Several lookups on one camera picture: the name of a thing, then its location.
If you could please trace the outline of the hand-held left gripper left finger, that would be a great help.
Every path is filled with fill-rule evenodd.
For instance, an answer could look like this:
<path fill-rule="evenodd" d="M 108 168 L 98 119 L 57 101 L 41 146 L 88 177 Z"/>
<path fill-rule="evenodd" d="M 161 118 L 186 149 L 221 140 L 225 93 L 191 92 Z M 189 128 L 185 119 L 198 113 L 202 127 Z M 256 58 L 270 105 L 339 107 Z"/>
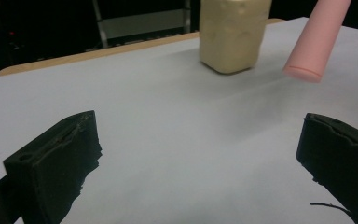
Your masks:
<path fill-rule="evenodd" d="M 62 119 L 4 160 L 25 224 L 60 224 L 99 166 L 94 111 Z"/>

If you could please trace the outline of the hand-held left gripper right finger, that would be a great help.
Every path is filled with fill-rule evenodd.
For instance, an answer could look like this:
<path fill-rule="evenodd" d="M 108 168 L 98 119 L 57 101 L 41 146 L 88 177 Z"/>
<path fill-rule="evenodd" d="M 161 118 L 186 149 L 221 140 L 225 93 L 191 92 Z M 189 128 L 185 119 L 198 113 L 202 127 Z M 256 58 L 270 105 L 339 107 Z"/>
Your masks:
<path fill-rule="evenodd" d="M 358 224 L 358 130 L 340 120 L 309 113 L 296 158 Z"/>

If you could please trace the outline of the beige square cup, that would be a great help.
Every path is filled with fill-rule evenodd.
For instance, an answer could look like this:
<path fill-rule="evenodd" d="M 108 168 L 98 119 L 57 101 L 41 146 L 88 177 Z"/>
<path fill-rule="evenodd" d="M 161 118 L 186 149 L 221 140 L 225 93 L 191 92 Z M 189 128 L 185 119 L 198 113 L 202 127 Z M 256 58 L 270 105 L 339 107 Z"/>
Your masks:
<path fill-rule="evenodd" d="M 200 61 L 220 74 L 255 66 L 272 0 L 201 0 Z"/>

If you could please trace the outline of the wooden table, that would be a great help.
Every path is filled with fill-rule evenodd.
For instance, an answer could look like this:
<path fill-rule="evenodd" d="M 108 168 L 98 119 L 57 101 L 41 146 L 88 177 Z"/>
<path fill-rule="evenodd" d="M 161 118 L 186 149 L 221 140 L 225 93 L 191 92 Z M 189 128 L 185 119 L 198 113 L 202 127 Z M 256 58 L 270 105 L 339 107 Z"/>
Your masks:
<path fill-rule="evenodd" d="M 59 58 L 53 58 L 53 59 L 48 59 L 48 60 L 43 60 L 43 61 L 38 61 L 38 62 L 12 65 L 10 67 L 0 70 L 0 77 L 7 76 L 7 75 L 14 75 L 14 74 L 22 73 L 22 72 L 33 71 L 33 70 L 42 69 L 42 68 L 48 68 L 51 66 L 58 66 L 58 65 L 68 64 L 68 63 L 77 63 L 77 62 L 82 62 L 82 61 L 86 61 L 86 60 L 92 60 L 92 59 L 97 59 L 97 58 L 101 58 L 101 57 L 107 57 L 110 55 L 140 50 L 140 49 L 153 48 L 153 47 L 157 47 L 157 46 L 161 46 L 161 45 L 167 45 L 167 44 L 171 44 L 171 43 L 175 43 L 175 42 L 198 38 L 199 36 L 200 35 L 198 32 L 188 33 L 188 34 L 183 34 L 183 35 L 173 35 L 173 36 L 168 36 L 168 37 L 164 37 L 164 38 L 152 39 L 152 40 L 137 42 L 137 43 L 133 43 L 133 44 L 129 44 L 129 45 L 113 47 L 113 48 L 109 48 L 109 49 L 98 49 L 98 50 L 94 50 L 94 51 L 89 51 L 89 52 L 84 52 L 84 53 L 79 53 L 79 54 L 74 54 L 74 55 L 69 55 L 69 56 L 63 56 L 63 57 L 59 57 Z"/>

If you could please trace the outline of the white metal stand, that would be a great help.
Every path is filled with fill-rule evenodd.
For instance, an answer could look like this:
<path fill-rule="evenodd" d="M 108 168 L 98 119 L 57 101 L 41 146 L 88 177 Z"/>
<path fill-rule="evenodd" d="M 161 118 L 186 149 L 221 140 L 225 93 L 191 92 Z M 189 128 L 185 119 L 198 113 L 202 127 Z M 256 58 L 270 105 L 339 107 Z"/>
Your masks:
<path fill-rule="evenodd" d="M 103 49 L 191 31 L 191 0 L 92 0 Z"/>

